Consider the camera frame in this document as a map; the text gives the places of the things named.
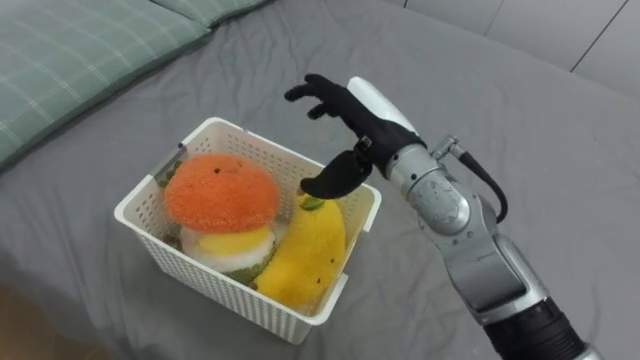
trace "bed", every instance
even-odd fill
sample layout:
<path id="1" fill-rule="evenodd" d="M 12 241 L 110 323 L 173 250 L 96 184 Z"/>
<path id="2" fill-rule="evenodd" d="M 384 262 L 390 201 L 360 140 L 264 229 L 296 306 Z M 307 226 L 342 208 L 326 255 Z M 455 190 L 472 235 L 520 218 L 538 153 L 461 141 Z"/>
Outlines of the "bed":
<path id="1" fill-rule="evenodd" d="M 637 358 L 638 102 L 374 0 L 270 2 L 48 136 L 0 176 L 0 282 L 61 333 L 126 359 L 497 358 L 377 174 L 375 231 L 332 318 L 297 347 L 164 275 L 116 223 L 116 204 L 211 116 L 325 163 L 350 147 L 341 123 L 307 121 L 310 103 L 283 99 L 307 72 L 368 79 L 428 144 L 457 135 L 504 188 L 502 231 L 580 335 L 606 358 Z"/>

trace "pillow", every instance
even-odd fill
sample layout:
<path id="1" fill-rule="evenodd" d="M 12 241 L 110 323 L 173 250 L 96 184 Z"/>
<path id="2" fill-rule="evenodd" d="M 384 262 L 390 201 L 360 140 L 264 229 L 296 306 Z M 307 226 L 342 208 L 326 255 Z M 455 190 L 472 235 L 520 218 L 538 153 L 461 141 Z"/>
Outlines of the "pillow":
<path id="1" fill-rule="evenodd" d="M 0 166 L 209 30 L 146 0 L 65 0 L 0 16 Z"/>
<path id="2" fill-rule="evenodd" d="M 214 26 L 266 0 L 152 0 L 204 26 Z"/>

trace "yellow banana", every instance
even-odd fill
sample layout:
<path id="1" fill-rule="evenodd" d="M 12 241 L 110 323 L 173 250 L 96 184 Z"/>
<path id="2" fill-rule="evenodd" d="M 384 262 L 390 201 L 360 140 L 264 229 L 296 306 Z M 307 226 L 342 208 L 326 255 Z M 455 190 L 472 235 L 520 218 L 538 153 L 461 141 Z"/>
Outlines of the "yellow banana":
<path id="1" fill-rule="evenodd" d="M 254 288 L 290 308 L 312 305 L 333 282 L 346 244 L 340 207 L 333 200 L 297 195 L 291 224 Z"/>

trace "wall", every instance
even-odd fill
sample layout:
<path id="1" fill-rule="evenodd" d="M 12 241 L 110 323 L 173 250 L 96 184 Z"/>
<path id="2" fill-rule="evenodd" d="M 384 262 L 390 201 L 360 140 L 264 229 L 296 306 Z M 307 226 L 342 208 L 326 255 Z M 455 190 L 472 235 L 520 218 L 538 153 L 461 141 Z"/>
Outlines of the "wall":
<path id="1" fill-rule="evenodd" d="M 640 99 L 640 0 L 629 0 L 574 72 Z"/>
<path id="2" fill-rule="evenodd" d="M 633 83 L 640 84 L 639 2 L 406 0 L 406 8 L 638 96 L 640 85 Z"/>

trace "white plastic basket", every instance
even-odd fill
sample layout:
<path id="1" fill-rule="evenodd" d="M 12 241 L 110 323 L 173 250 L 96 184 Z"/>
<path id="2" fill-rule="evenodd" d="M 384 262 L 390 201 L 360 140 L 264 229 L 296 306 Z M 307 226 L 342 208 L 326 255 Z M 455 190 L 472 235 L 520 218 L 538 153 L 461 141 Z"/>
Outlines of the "white plastic basket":
<path id="1" fill-rule="evenodd" d="M 178 159 L 212 152 L 241 155 L 268 169 L 281 189 L 276 220 L 285 224 L 291 218 L 293 194 L 300 179 L 315 176 L 322 169 L 322 165 L 294 151 L 225 120 L 211 118 L 187 136 L 159 169 L 142 179 L 118 204 L 115 217 L 134 231 L 162 271 L 286 341 L 300 344 L 312 327 L 329 318 L 347 275 L 341 272 L 316 308 L 301 314 L 201 265 L 161 240 L 175 233 L 177 226 L 167 217 L 162 188 L 156 179 L 160 179 Z M 360 232 L 368 232 L 371 228 L 380 202 L 380 193 L 368 185 L 360 186 L 339 200 L 347 235 L 346 260 Z"/>

